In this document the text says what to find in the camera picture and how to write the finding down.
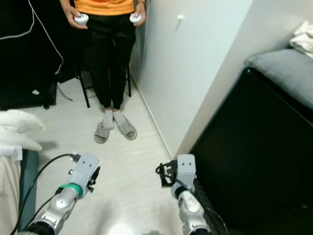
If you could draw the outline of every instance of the cable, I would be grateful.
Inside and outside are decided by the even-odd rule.
[[[34,18],[34,15],[35,15],[36,18],[38,19],[39,23],[40,23],[41,26],[43,27],[43,29],[44,29],[44,31],[45,31],[45,34],[47,35],[48,39],[49,39],[50,42],[52,43],[52,45],[53,45],[55,51],[58,53],[58,55],[60,56],[60,58],[61,58],[61,60],[62,60],[61,63],[60,63],[60,65],[59,65],[58,70],[54,73],[54,74],[58,74],[58,73],[60,72],[60,70],[61,70],[61,67],[62,67],[63,63],[64,63],[64,59],[63,59],[62,55],[60,54],[60,52],[57,50],[57,48],[56,48],[55,44],[53,43],[52,39],[50,38],[50,36],[49,36],[47,30],[45,29],[44,24],[43,24],[43,23],[41,22],[41,20],[39,19],[37,13],[35,12],[35,10],[34,10],[34,8],[33,8],[33,6],[32,6],[32,4],[30,3],[30,0],[28,0],[28,4],[29,4],[29,6],[30,6],[30,8],[31,8],[31,10],[32,10],[32,16],[33,16],[33,22],[32,22],[32,24],[31,24],[31,26],[30,26],[30,29],[29,29],[28,31],[26,31],[26,32],[24,32],[24,33],[21,33],[21,34],[18,34],[18,35],[12,35],[12,36],[1,37],[0,40],[10,39],[10,38],[19,38],[19,37],[22,37],[22,36],[24,36],[24,35],[30,33],[31,30],[33,29],[33,26],[34,26],[34,23],[35,23],[35,18]]]
[[[41,20],[39,19],[39,17],[38,17],[38,15],[37,15],[37,13],[35,12],[35,10],[34,10],[34,8],[33,8],[33,6],[32,6],[32,4],[30,3],[30,0],[28,0],[28,3],[29,3],[29,5],[30,5],[30,7],[31,7],[31,9],[32,9],[32,11],[33,11],[33,13],[34,13],[34,14],[35,14],[35,16],[37,17],[37,19],[38,19],[39,23],[40,23],[40,24],[41,24],[41,26],[44,28],[44,31],[45,31],[45,33],[46,33],[46,35],[47,35],[48,39],[49,39],[49,40],[50,40],[50,42],[52,43],[52,45],[53,45],[53,47],[54,47],[55,51],[56,51],[56,52],[58,53],[58,55],[61,57],[62,62],[60,63],[58,70],[54,73],[54,74],[58,74],[58,73],[60,72],[61,66],[62,66],[62,65],[63,65],[63,63],[64,63],[64,59],[63,59],[62,55],[59,53],[59,51],[57,50],[57,48],[56,48],[55,44],[53,43],[52,39],[50,38],[50,36],[49,36],[49,34],[48,34],[47,30],[45,29],[44,24],[43,24],[43,23],[41,22]]]
[[[158,166],[158,167],[156,168],[156,173],[157,173],[158,175],[162,175],[162,176],[164,176],[164,177],[166,177],[166,178],[169,178],[169,179],[171,179],[171,180],[173,179],[171,176],[169,176],[169,175],[167,175],[167,174],[161,174],[161,173],[159,172],[159,169],[160,169],[160,166]],[[180,184],[181,184],[185,189],[187,189],[195,198],[197,198],[197,197],[195,196],[194,192],[190,189],[190,187],[188,187],[186,184],[184,184],[182,181],[180,181],[180,180],[178,180],[178,179],[175,179],[175,181],[177,181],[178,183],[180,183]],[[223,218],[222,218],[216,211],[214,211],[213,209],[204,207],[200,201],[199,201],[199,203],[200,203],[200,205],[201,205],[205,210],[208,210],[209,212],[212,212],[212,213],[220,220],[220,222],[223,224],[223,227],[224,227],[224,229],[226,230],[227,234],[229,234],[229,230],[228,230],[228,228],[227,228],[227,226],[226,226],[226,224],[225,224]]]
[[[63,91],[61,90],[61,88],[57,85],[57,88],[58,88],[58,90],[59,90],[59,92],[66,98],[66,99],[68,99],[68,100],[70,100],[70,101],[73,101],[71,98],[69,98],[68,96],[66,96],[64,93],[63,93]]]
[[[53,161],[55,161],[55,160],[57,160],[57,159],[59,159],[59,158],[62,158],[62,157],[66,157],[66,156],[74,157],[74,154],[66,153],[66,154],[59,155],[59,156],[57,156],[57,157],[51,159],[49,162],[47,162],[47,163],[38,171],[37,175],[35,176],[35,178],[33,179],[33,181],[31,182],[31,184],[30,184],[30,186],[29,186],[29,188],[28,188],[28,191],[27,191],[27,193],[26,193],[26,195],[25,195],[25,198],[24,198],[24,200],[23,200],[23,202],[22,202],[22,206],[21,206],[21,208],[20,208],[18,220],[17,220],[17,222],[16,222],[16,225],[15,225],[13,231],[10,233],[10,235],[14,235],[14,233],[15,233],[16,230],[18,229],[18,226],[19,226],[19,224],[20,224],[21,217],[22,217],[23,210],[24,210],[24,207],[25,207],[25,205],[26,205],[27,199],[28,199],[29,194],[30,194],[31,190],[33,189],[33,187],[34,187],[34,185],[35,185],[35,183],[36,183],[38,177],[40,176],[40,174],[41,174],[41,173],[43,172],[43,170],[44,170],[48,165],[50,165]]]
[[[51,201],[51,199],[54,197],[55,195],[53,195],[52,197],[50,197],[48,200],[46,200],[36,211],[36,213],[33,215],[33,217],[29,220],[28,224],[22,229],[22,231],[24,231],[28,225],[30,225],[30,223],[36,218],[36,216],[38,215],[38,213],[42,210],[42,208],[49,202]]]
[[[30,33],[31,30],[33,29],[33,26],[34,26],[34,23],[35,23],[33,10],[32,10],[32,12],[31,12],[31,14],[32,14],[32,17],[33,17],[33,22],[31,23],[31,26],[30,26],[30,28],[29,28],[28,31],[26,31],[26,32],[24,32],[24,33],[21,33],[21,34],[18,34],[18,35],[10,35],[10,36],[1,37],[0,40],[9,39],[9,38],[19,38],[19,37],[22,37],[22,36],[24,36],[24,35]]]

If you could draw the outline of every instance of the person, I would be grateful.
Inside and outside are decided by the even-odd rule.
[[[128,139],[137,136],[134,126],[122,115],[120,108],[126,85],[126,71],[135,43],[135,27],[146,19],[145,0],[60,0],[69,24],[87,34],[82,48],[83,58],[88,67],[93,87],[99,102],[104,106],[104,117],[97,125],[94,140],[105,143],[115,120],[120,132]],[[140,22],[130,22],[130,14],[142,15]],[[74,17],[87,14],[87,25],[79,25]]]

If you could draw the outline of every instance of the floor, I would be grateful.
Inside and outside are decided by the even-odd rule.
[[[59,154],[77,152],[97,156],[101,165],[94,192],[77,202],[60,234],[143,235],[159,231],[181,235],[177,201],[169,188],[161,188],[155,174],[159,163],[170,158],[136,88],[132,87],[131,98],[125,93],[123,113],[137,128],[138,137],[128,141],[115,127],[103,145],[93,140],[103,115],[93,91],[88,93],[88,109],[77,79],[60,88],[74,101],[58,92],[57,105],[49,110],[25,109],[46,124],[46,131],[32,134],[44,148],[41,164]],[[75,164],[63,158],[43,172],[38,180],[37,208],[66,181],[71,168]]]

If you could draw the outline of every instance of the white cord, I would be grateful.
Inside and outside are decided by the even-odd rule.
[[[34,26],[34,23],[35,23],[35,19],[34,19],[34,12],[33,12],[33,10],[32,10],[32,16],[33,16],[33,23],[31,23],[31,26],[30,26],[30,28],[29,28],[29,30],[28,31],[26,31],[26,32],[24,32],[24,33],[21,33],[21,34],[18,34],[18,35],[11,35],[11,36],[5,36],[5,37],[1,37],[0,38],[0,40],[4,40],[4,39],[9,39],[9,38],[19,38],[19,37],[22,37],[22,36],[24,36],[24,35],[26,35],[26,34],[28,34],[28,33],[30,33],[31,32],[31,30],[33,29],[33,26]]]
[[[44,24],[43,24],[43,23],[41,22],[41,20],[39,19],[37,13],[35,12],[35,10],[34,10],[34,8],[33,8],[33,6],[32,6],[32,4],[30,3],[30,0],[28,0],[28,3],[29,3],[29,6],[30,6],[30,8],[31,8],[31,10],[32,10],[32,16],[33,16],[33,23],[31,24],[30,29],[29,29],[28,31],[26,31],[26,32],[24,32],[24,33],[21,33],[21,34],[18,34],[18,35],[12,35],[12,36],[1,37],[0,40],[10,39],[10,38],[19,38],[19,37],[22,37],[22,36],[24,36],[24,35],[30,33],[31,30],[33,29],[33,26],[34,26],[34,23],[35,23],[35,18],[34,18],[34,14],[35,14],[35,16],[36,16],[36,18],[38,19],[39,23],[40,23],[41,26],[43,27],[43,29],[44,29],[44,31],[45,31],[45,33],[46,33],[48,39],[49,39],[50,42],[52,43],[52,45],[53,45],[55,51],[56,51],[56,52],[58,53],[58,55],[61,57],[61,60],[62,60],[62,61],[61,61],[60,65],[59,65],[59,68],[58,68],[58,70],[54,73],[54,74],[58,74],[58,73],[60,72],[61,66],[62,66],[63,63],[64,63],[64,59],[63,59],[62,55],[60,54],[60,52],[57,50],[57,48],[56,48],[55,44],[53,43],[52,39],[50,38],[50,36],[49,36],[47,30],[45,29]]]

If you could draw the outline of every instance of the black cabinet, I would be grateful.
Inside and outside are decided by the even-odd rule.
[[[312,120],[258,71],[243,71],[192,150],[198,180],[230,227],[312,234],[297,223],[313,222]]]
[[[33,1],[34,16],[30,33],[0,40],[0,109],[55,104],[56,82],[74,77],[73,37],[59,1]],[[0,37],[19,35],[30,29],[32,10],[28,1],[0,1]]]

